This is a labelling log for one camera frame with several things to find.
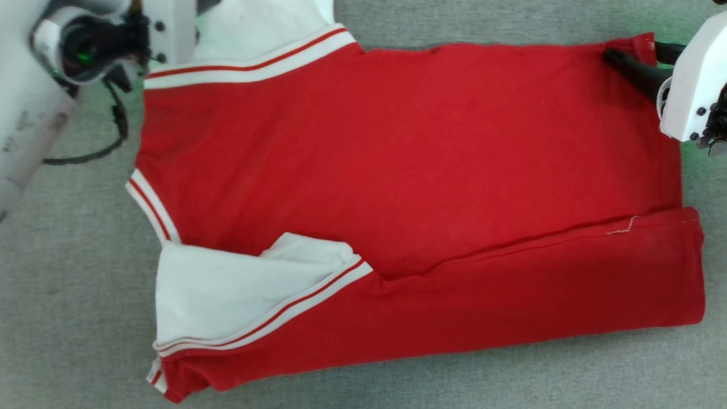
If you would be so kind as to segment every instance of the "garment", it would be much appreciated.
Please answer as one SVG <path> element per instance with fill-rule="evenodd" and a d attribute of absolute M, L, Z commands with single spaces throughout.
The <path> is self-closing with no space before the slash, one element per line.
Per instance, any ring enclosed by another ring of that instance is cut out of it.
<path fill-rule="evenodd" d="M 678 143 L 601 58 L 655 64 L 653 34 L 365 52 L 330 0 L 224 0 L 200 27 L 145 81 L 127 186 L 165 243 L 168 399 L 701 320 Z"/>

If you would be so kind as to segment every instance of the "red fabric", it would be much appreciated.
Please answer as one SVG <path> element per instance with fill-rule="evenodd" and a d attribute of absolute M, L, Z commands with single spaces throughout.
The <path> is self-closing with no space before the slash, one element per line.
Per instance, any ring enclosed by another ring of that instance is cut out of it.
<path fill-rule="evenodd" d="M 652 34 L 608 45 L 656 63 Z M 605 47 L 352 44 L 261 82 L 147 91 L 137 166 L 185 244 L 256 255 L 290 231 L 376 269 L 250 346 L 164 359 L 167 397 L 698 322 L 678 143 Z"/>

